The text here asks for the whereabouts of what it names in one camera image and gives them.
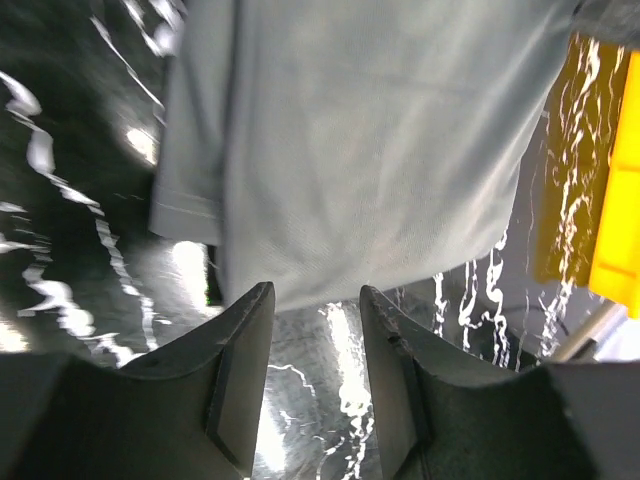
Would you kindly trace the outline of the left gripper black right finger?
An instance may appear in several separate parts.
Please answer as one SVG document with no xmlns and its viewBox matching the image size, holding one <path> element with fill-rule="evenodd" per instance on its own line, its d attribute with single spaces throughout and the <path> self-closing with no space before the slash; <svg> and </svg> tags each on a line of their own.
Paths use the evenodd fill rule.
<svg viewBox="0 0 640 480">
<path fill-rule="evenodd" d="M 474 357 L 364 287 L 360 311 L 387 479 L 635 479 L 639 366 Z"/>
</svg>

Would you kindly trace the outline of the grey t-shirt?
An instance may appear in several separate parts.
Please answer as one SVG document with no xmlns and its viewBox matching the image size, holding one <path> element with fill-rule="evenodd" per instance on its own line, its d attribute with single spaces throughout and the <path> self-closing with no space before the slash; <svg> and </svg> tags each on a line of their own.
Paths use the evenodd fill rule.
<svg viewBox="0 0 640 480">
<path fill-rule="evenodd" d="M 150 228 L 282 310 L 427 279 L 505 232 L 573 1 L 191 1 Z"/>
</svg>

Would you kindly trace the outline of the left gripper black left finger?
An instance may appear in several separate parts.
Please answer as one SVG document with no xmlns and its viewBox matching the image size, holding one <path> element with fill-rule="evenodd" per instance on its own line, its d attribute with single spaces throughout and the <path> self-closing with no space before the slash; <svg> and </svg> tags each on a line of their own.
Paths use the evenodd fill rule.
<svg viewBox="0 0 640 480">
<path fill-rule="evenodd" d="M 67 353 L 1 358 L 5 479 L 251 475 L 274 320 L 260 283 L 122 368 Z"/>
</svg>

